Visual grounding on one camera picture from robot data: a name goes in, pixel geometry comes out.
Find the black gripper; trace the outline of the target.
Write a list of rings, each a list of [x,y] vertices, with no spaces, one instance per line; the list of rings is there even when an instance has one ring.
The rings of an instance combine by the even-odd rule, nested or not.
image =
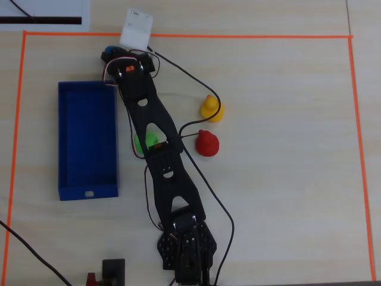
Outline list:
[[[135,53],[119,46],[110,46],[110,51],[104,51],[101,59],[110,62],[110,75],[122,78],[125,73],[151,74],[156,72],[153,59],[149,53]]]

